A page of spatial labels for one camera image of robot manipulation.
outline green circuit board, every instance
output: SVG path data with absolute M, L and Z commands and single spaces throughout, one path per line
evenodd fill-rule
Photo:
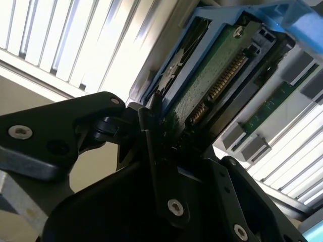
M 301 85 L 318 67 L 313 65 L 308 72 L 294 85 L 283 82 L 258 110 L 243 123 L 242 129 L 246 135 L 232 148 L 235 151 L 258 127 Z
M 253 24 L 251 28 L 245 28 L 245 32 L 240 38 L 233 37 L 236 26 L 227 25 L 224 27 L 189 80 L 180 98 L 166 115 L 164 124 L 168 134 L 173 135 L 178 129 L 181 129 L 192 109 L 200 102 L 201 97 L 205 96 L 212 84 L 241 51 L 243 43 L 250 40 L 260 26 L 258 23 Z

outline green circuit board strip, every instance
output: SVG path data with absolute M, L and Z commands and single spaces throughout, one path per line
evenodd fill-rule
M 301 85 L 318 67 L 313 65 L 308 72 L 294 85 L 283 82 L 271 96 L 259 107 L 259 109 L 242 124 L 246 135 L 232 148 L 235 151 L 260 125 Z
M 186 85 L 180 98 L 166 115 L 166 123 L 169 124 L 167 129 L 177 130 L 184 124 L 192 111 L 192 106 L 199 103 L 201 97 L 207 93 L 225 67 L 241 50 L 242 43 L 250 39 L 250 36 L 258 29 L 258 23 L 254 25 L 256 27 L 252 25 L 251 28 L 246 28 L 241 38 L 233 37 L 236 27 L 229 25 L 224 27 L 220 36 Z

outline blue plastic frame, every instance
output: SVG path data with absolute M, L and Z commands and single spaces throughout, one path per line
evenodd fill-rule
M 144 100 L 153 90 L 158 81 L 158 77 L 164 72 L 169 61 L 174 56 L 178 45 L 184 38 L 194 18 L 202 17 L 210 19 L 212 22 L 196 50 L 178 74 L 172 88 L 165 95 L 163 100 L 163 114 L 168 111 L 171 104 L 181 93 L 187 81 L 203 60 L 224 26 L 227 24 L 234 25 L 243 12 L 255 15 L 262 20 L 268 28 L 274 31 L 288 33 L 290 36 L 294 37 L 302 47 L 308 48 L 319 55 L 323 55 L 323 18 L 301 0 L 283 1 L 276 2 L 275 4 L 256 6 L 196 8 L 173 50 L 170 52 L 168 58 L 165 60 L 144 95 L 141 97 L 141 102 L 146 104 L 144 103 Z

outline screw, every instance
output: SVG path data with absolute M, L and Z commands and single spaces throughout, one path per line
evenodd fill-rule
M 230 162 L 231 162 L 231 164 L 233 164 L 233 165 L 237 165 L 237 162 L 236 162 L 234 159 L 232 159 L 232 158 L 230 158 Z
M 184 214 L 184 208 L 182 204 L 176 199 L 170 199 L 167 202 L 168 209 L 176 216 L 180 217 Z
M 233 229 L 239 239 L 241 239 L 242 241 L 248 240 L 248 234 L 241 225 L 235 224 Z
M 115 98 L 111 98 L 111 102 L 113 102 L 114 104 L 119 104 L 120 103 L 120 101 L 115 99 Z
M 32 130 L 23 125 L 15 125 L 8 129 L 8 134 L 17 140 L 27 140 L 32 136 Z
M 236 28 L 236 30 L 234 31 L 233 33 L 233 37 L 235 38 L 240 38 L 243 34 L 243 31 L 244 31 L 244 27 L 242 26 L 239 26 L 238 28 Z

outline black metal arm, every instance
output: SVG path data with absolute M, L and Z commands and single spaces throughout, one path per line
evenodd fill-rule
M 117 172 L 50 211 L 42 241 L 306 241 L 234 158 L 174 149 L 155 100 L 103 92 L 0 117 L 0 169 L 44 186 L 119 144 Z

